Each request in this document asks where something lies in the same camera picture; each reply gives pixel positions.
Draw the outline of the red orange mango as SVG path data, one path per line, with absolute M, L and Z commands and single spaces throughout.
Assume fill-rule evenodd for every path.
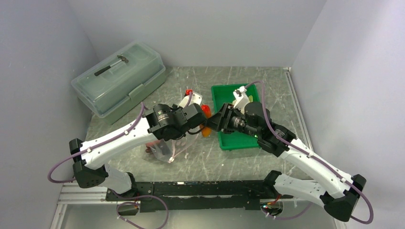
M 212 116 L 212 112 L 211 112 L 210 107 L 206 104 L 201 105 L 201 109 L 204 112 L 206 121 L 200 125 L 200 130 L 201 130 L 201 134 L 203 137 L 208 137 L 211 134 L 212 130 L 207 127 L 207 121 L 208 121 L 208 118 L 210 118 Z

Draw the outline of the clear zip top bag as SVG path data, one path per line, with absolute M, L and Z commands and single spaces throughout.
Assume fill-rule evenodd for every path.
M 156 149 L 146 148 L 145 151 L 146 153 L 153 154 L 160 161 L 171 163 L 179 154 L 186 152 L 186 150 L 196 142 L 199 135 L 200 134 L 186 134 L 186 136 L 180 140 L 160 140 Z

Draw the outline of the pink peach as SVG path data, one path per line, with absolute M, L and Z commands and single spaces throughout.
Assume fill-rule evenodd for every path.
M 158 147 L 159 143 L 160 143 L 160 140 L 157 140 L 157 141 L 146 143 L 145 146 L 146 146 L 146 148 L 156 149 Z

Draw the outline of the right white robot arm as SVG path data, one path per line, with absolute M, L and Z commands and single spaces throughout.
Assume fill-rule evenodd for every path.
M 232 104 L 207 119 L 205 126 L 216 132 L 239 132 L 256 138 L 259 147 L 288 161 L 309 175 L 314 182 L 290 177 L 272 170 L 263 180 L 269 198 L 295 196 L 317 204 L 337 220 L 354 219 L 352 212 L 361 197 L 366 179 L 350 175 L 326 162 L 282 125 L 271 121 L 270 112 L 260 102 L 250 102 L 241 113 Z

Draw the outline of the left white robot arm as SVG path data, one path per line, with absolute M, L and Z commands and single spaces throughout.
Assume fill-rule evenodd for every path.
M 122 153 L 146 145 L 161 161 L 171 163 L 176 154 L 191 145 L 188 131 L 195 130 L 206 121 L 200 105 L 171 108 L 157 104 L 142 111 L 136 120 L 98 139 L 83 142 L 83 154 L 74 163 L 75 179 L 81 188 L 107 187 L 124 200 L 137 194 L 134 176 L 112 168 L 108 162 Z

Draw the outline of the green plastic tray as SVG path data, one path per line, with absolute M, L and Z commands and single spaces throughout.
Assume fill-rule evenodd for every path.
M 218 112 L 225 103 L 231 103 L 234 100 L 233 91 L 240 86 L 246 84 L 229 84 L 229 85 L 214 85 L 211 87 L 212 101 L 214 105 L 214 111 Z M 247 96 L 253 96 L 253 102 L 260 102 L 258 91 L 255 85 L 250 86 L 246 91 Z M 242 133 L 233 132 L 231 134 L 225 134 L 223 132 L 218 133 L 219 145 L 222 150 L 239 150 L 258 148 L 256 138 L 248 136 Z

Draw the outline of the clear plastic storage box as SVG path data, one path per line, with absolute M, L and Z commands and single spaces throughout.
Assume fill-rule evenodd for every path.
M 125 56 L 129 63 L 115 65 L 99 76 L 94 73 Z M 149 46 L 133 41 L 71 81 L 79 99 L 104 118 L 129 100 L 138 86 L 145 86 L 165 71 L 161 56 Z

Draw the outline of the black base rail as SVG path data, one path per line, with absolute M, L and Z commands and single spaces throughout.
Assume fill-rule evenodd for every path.
M 106 201 L 136 200 L 140 202 L 140 212 L 146 213 L 165 209 L 259 210 L 277 198 L 262 180 L 137 182 L 136 186 L 134 191 L 118 195 L 108 189 Z

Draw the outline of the black handled hammer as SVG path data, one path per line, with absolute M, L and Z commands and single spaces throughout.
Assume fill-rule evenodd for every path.
M 118 55 L 117 58 L 118 58 L 118 61 L 116 61 L 115 63 L 110 64 L 110 65 L 108 65 L 108 66 L 106 66 L 106 67 L 100 69 L 100 70 L 97 71 L 97 72 L 95 72 L 95 73 L 94 73 L 94 76 L 99 76 L 99 75 L 101 75 L 102 73 L 106 72 L 107 70 L 109 70 L 110 68 L 114 67 L 115 65 L 117 65 L 117 64 L 119 64 L 119 63 L 121 63 L 121 62 L 123 62 L 123 63 L 125 63 L 125 64 L 129 63 L 129 60 L 128 60 L 125 56 Z

